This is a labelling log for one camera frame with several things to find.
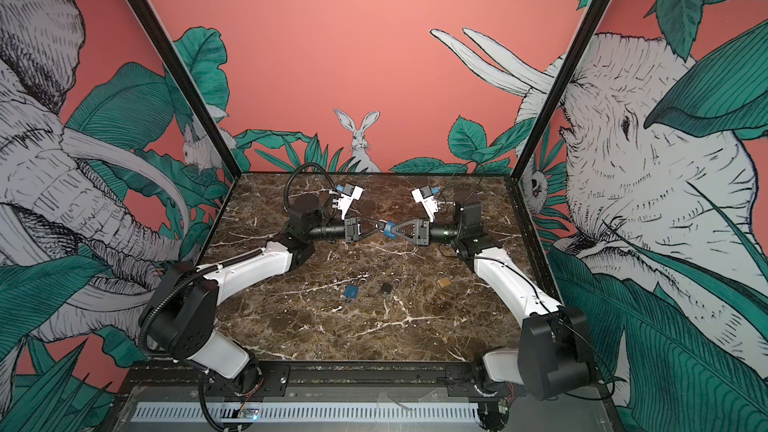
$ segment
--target wall mural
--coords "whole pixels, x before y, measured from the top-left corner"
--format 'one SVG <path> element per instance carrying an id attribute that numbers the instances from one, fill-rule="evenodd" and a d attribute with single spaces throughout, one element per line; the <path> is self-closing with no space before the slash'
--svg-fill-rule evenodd
<path id="1" fill-rule="evenodd" d="M 723 1 L 656 0 L 662 38 L 596 35 L 522 183 L 632 431 L 768 430 L 765 157 L 749 152 L 768 130 L 768 21 L 697 61 Z"/>
<path id="2" fill-rule="evenodd" d="M 230 188 L 168 74 L 126 63 L 60 119 L 87 30 L 75 0 L 0 0 L 2 430 L 101 422 L 110 384 L 73 376 L 85 342 L 59 360 L 46 344 L 93 333 L 118 367 L 144 360 L 138 316 L 169 264 L 197 259 Z M 193 30 L 179 45 L 204 56 L 212 35 Z M 215 62 L 195 66 L 216 76 Z M 227 94 L 211 93 L 211 107 Z M 196 131 L 186 163 L 153 149 L 174 120 Z M 162 203 L 170 227 L 140 223 L 129 193 Z M 17 374 L 26 352 L 34 373 Z"/>

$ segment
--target black metal frame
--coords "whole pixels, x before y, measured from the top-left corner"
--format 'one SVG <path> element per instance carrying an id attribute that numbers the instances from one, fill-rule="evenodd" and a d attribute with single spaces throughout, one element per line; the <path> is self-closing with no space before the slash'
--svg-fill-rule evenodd
<path id="1" fill-rule="evenodd" d="M 586 52 L 590 39 L 598 28 L 609 3 L 610 0 L 590 0 L 587 11 L 582 16 L 581 23 L 576 30 L 576 35 L 574 35 L 574 39 L 571 41 L 571 47 L 568 48 L 568 53 L 565 54 L 563 65 L 560 67 L 560 71 L 552 83 L 552 89 L 547 94 L 547 99 L 544 101 L 542 111 L 539 112 L 538 118 L 534 123 L 531 135 L 528 136 L 528 142 L 525 143 L 525 147 L 518 157 L 518 162 L 514 165 L 512 177 L 515 180 L 520 180 L 523 176 L 523 170 L 528 165 L 528 161 L 531 160 L 539 140 L 542 139 L 547 124 L 552 120 L 552 114 L 560 106 L 560 100 L 565 92 L 565 88 L 571 81 L 574 72 L 576 72 L 576 67 L 579 61 L 581 61 L 584 52 Z"/>
<path id="2" fill-rule="evenodd" d="M 136 18 L 144 27 L 150 41 L 157 49 L 160 58 L 165 63 L 166 68 L 171 77 L 176 81 L 181 93 L 190 105 L 192 111 L 194 111 L 197 119 L 203 124 L 206 134 L 213 142 L 214 147 L 221 155 L 224 161 L 224 167 L 229 170 L 232 178 L 238 178 L 242 173 L 240 167 L 237 165 L 234 156 L 230 152 L 229 148 L 224 143 L 224 139 L 219 134 L 218 127 L 213 119 L 208 114 L 205 102 L 200 96 L 200 92 L 197 91 L 197 86 L 192 81 L 192 78 L 187 71 L 186 66 L 179 58 L 176 52 L 174 43 L 168 37 L 163 25 L 160 23 L 158 17 L 154 14 L 154 10 L 149 4 L 148 0 L 126 0 L 133 9 Z"/>

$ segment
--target marble tabletop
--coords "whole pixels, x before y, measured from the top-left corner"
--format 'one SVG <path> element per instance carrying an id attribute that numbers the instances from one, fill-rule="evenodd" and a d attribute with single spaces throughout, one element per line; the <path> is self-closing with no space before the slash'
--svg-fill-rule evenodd
<path id="1" fill-rule="evenodd" d="M 246 174 L 238 182 L 202 263 L 228 259 L 260 247 L 286 221 L 283 188 L 287 174 Z M 396 175 L 334 176 L 365 190 L 357 215 L 401 223 L 425 218 L 411 190 L 443 186 L 447 177 Z M 473 188 L 475 177 L 454 177 L 453 189 Z M 292 198 L 328 197 L 322 176 L 302 174 Z M 533 278 L 512 204 L 500 177 L 477 187 L 486 230 Z M 245 289 L 218 310 L 220 330 L 263 359 L 295 360 L 473 360 L 498 347 L 515 347 L 520 328 L 512 313 L 449 247 L 416 247 L 376 234 L 360 243 L 318 242 L 297 270 Z M 440 279 L 450 279 L 442 287 Z M 390 294 L 383 284 L 392 285 Z M 359 288 L 356 299 L 345 287 Z"/>

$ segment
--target elephant illustration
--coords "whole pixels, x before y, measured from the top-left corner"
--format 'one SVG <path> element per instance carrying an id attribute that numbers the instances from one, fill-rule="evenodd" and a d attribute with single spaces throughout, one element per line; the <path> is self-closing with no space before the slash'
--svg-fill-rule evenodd
<path id="1" fill-rule="evenodd" d="M 536 117 L 562 58 L 539 72 L 493 39 L 465 33 L 504 71 L 450 35 L 432 32 L 484 81 L 524 96 L 517 121 Z M 694 63 L 677 57 L 663 39 L 592 38 L 560 103 L 570 123 L 560 134 L 567 150 L 566 197 L 577 233 L 554 247 L 577 255 L 592 273 L 633 279 L 649 292 L 659 285 L 708 339 L 765 378 L 768 344 L 750 322 L 693 280 L 636 253 L 611 231 L 768 294 L 768 283 L 744 245 L 701 196 L 760 249 L 752 230 L 757 178 L 744 145 L 730 131 L 692 137 L 663 124 L 643 127 L 655 104 Z"/>
<path id="2" fill-rule="evenodd" d="M 160 281 L 154 263 L 179 258 L 181 241 L 140 224 L 89 161 L 143 175 L 176 202 L 185 233 L 190 223 L 184 197 L 157 168 L 59 120 L 84 40 L 74 0 L 0 0 L 0 265 L 35 265 L 87 245 L 112 270 L 30 333 L 45 342 L 105 326 L 135 340 Z M 23 350 L 24 339 L 0 360 L 0 417 Z"/>

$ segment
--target elephant ear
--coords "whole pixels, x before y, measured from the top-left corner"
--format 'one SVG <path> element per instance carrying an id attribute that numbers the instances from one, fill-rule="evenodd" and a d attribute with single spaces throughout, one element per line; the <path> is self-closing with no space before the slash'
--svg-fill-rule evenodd
<path id="1" fill-rule="evenodd" d="M 74 86 L 74 69 L 85 43 L 74 0 L 2 0 L 0 60 L 18 76 L 27 94 L 54 113 Z"/>

